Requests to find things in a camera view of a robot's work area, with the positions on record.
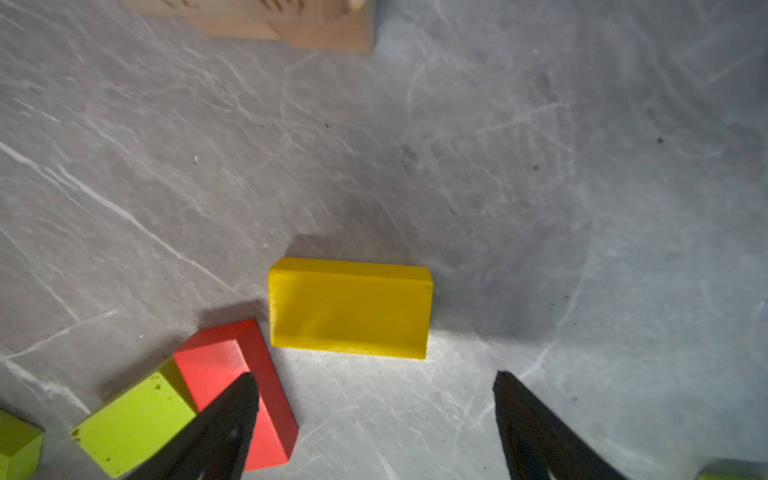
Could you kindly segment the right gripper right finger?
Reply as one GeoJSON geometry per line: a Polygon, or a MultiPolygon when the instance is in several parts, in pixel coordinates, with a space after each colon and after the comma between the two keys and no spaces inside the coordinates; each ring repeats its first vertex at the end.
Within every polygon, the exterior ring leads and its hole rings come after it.
{"type": "Polygon", "coordinates": [[[493,393],[511,478],[626,479],[512,373],[497,373],[493,393]]]}

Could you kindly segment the red wood block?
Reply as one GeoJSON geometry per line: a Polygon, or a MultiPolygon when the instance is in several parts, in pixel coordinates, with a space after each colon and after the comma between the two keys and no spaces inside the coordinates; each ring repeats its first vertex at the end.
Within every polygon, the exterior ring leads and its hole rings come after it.
{"type": "Polygon", "coordinates": [[[244,415],[236,423],[250,437],[242,455],[245,471],[287,464],[299,426],[266,341],[256,321],[247,319],[201,330],[173,353],[198,410],[233,398],[244,415]]]}

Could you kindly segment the printed natural wood plank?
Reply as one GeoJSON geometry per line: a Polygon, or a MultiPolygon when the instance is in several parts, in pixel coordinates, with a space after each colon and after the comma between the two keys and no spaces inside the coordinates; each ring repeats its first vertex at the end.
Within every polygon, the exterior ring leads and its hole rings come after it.
{"type": "Polygon", "coordinates": [[[134,0],[128,4],[147,15],[299,15],[305,1],[230,1],[230,0],[134,0]]]}

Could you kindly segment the yellow wood block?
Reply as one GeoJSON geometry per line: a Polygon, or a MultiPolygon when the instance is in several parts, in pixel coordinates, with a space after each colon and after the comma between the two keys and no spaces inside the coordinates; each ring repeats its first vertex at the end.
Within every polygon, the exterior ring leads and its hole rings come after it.
{"type": "Polygon", "coordinates": [[[271,343],[424,359],[433,291],[425,267],[284,257],[268,272],[271,343]]]}

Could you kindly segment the plain natural wood plank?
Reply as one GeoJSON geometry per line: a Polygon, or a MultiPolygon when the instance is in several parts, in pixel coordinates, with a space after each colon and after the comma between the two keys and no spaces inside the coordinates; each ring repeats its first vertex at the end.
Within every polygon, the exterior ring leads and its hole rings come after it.
{"type": "Polygon", "coordinates": [[[368,53],[374,1],[234,1],[231,13],[186,15],[210,37],[281,42],[295,49],[368,53]]]}

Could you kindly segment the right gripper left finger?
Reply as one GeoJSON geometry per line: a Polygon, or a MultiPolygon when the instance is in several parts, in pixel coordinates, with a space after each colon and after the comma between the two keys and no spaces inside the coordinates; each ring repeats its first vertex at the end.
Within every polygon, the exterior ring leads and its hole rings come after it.
{"type": "Polygon", "coordinates": [[[242,477],[258,415],[254,376],[238,376],[130,479],[231,479],[242,477]]]}

